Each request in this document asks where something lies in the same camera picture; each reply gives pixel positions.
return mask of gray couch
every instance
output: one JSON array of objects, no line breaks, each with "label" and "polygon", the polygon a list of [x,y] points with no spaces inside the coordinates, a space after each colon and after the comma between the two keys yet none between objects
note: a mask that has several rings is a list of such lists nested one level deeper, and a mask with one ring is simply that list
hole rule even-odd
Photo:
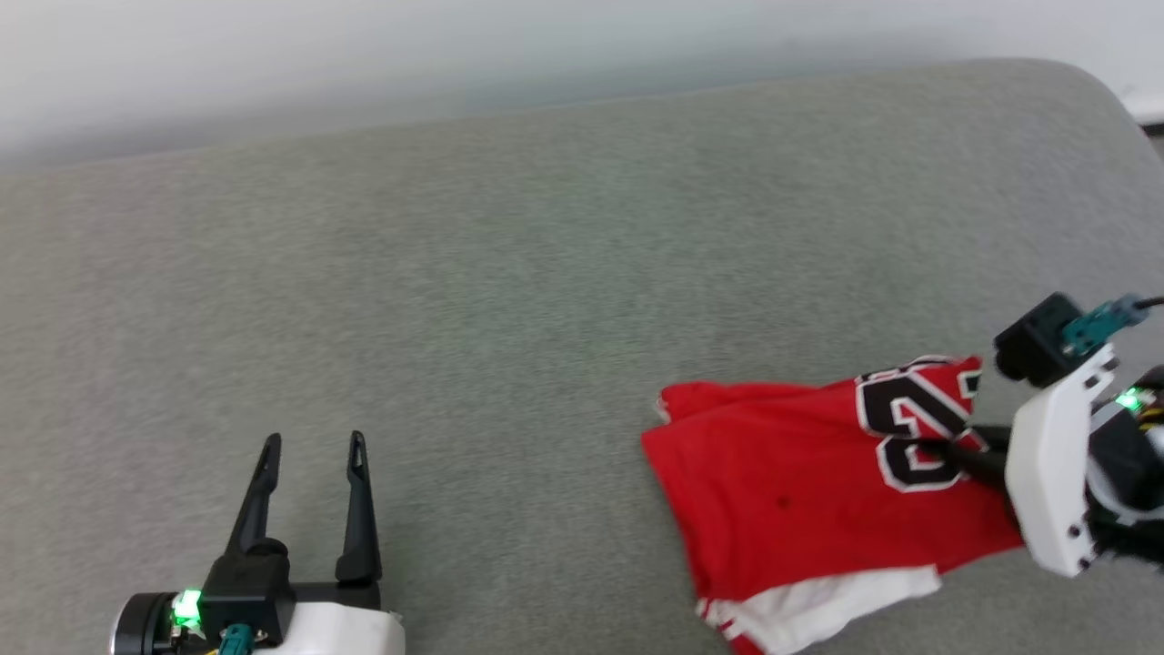
[{"label": "gray couch", "polygon": [[[3,179],[0,641],[98,653],[198,585],[276,430],[270,533],[326,579],[359,428],[410,653],[725,652],[639,450],[656,392],[989,356],[1052,290],[1164,292],[1162,211],[1115,98],[1032,60]],[[1119,339],[1126,377],[1162,340]],[[984,387],[988,420],[1030,393]],[[1161,615],[1147,567],[1013,553],[811,653],[1148,654]]]}]

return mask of printed number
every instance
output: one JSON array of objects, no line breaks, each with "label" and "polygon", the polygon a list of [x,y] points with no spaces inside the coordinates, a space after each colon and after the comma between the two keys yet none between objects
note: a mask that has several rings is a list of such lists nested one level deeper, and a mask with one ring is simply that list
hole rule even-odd
[{"label": "printed number", "polygon": [[[902,369],[863,376],[857,385],[861,427],[881,437],[878,467],[885,483],[902,492],[950,489],[961,478],[953,464],[925,457],[923,437],[956,441],[971,436],[968,413],[961,403],[927,380],[920,370],[949,365],[949,359],[918,359]],[[959,376],[961,400],[978,391],[979,371]]]}]

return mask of basketball jersey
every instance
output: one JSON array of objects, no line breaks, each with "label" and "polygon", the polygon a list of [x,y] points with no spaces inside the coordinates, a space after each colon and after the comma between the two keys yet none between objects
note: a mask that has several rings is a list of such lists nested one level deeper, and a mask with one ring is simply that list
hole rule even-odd
[{"label": "basketball jersey", "polygon": [[1022,546],[1002,493],[928,456],[967,429],[978,358],[826,387],[689,383],[643,448],[682,533],[697,612],[740,653],[795,653],[938,576]]}]

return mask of teal connector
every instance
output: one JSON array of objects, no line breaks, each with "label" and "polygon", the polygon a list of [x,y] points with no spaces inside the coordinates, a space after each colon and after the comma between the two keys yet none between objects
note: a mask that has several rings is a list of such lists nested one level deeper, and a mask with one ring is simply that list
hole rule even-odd
[{"label": "teal connector", "polygon": [[1143,322],[1148,318],[1148,307],[1141,306],[1141,299],[1137,294],[1128,293],[1067,322],[1063,329],[1063,355],[1090,355],[1124,327]]},{"label": "teal connector", "polygon": [[218,655],[251,655],[254,652],[255,633],[250,626],[234,624],[222,635],[222,646],[219,646]]}]

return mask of white stripe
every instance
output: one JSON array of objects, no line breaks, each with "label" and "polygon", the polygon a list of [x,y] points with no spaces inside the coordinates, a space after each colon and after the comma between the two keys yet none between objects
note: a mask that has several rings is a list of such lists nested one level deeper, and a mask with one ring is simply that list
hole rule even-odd
[{"label": "white stripe", "polygon": [[743,603],[700,600],[704,620],[728,640],[746,636],[767,655],[792,655],[829,639],[849,621],[942,586],[935,567],[880,569],[772,588]]}]

